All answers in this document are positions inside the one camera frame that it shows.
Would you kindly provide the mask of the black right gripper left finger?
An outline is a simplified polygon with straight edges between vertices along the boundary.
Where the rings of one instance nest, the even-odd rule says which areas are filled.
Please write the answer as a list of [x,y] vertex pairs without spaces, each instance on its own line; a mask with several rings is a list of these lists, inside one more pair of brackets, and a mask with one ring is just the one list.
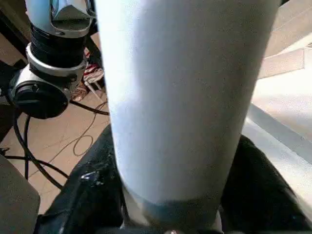
[[107,126],[38,218],[38,234],[94,234],[123,223],[122,189],[111,127]]

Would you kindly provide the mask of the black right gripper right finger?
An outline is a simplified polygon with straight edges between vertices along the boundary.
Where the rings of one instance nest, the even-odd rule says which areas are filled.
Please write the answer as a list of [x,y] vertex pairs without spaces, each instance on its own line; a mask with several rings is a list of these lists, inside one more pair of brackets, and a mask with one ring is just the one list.
[[221,198],[226,232],[311,232],[312,219],[268,160],[241,135]]

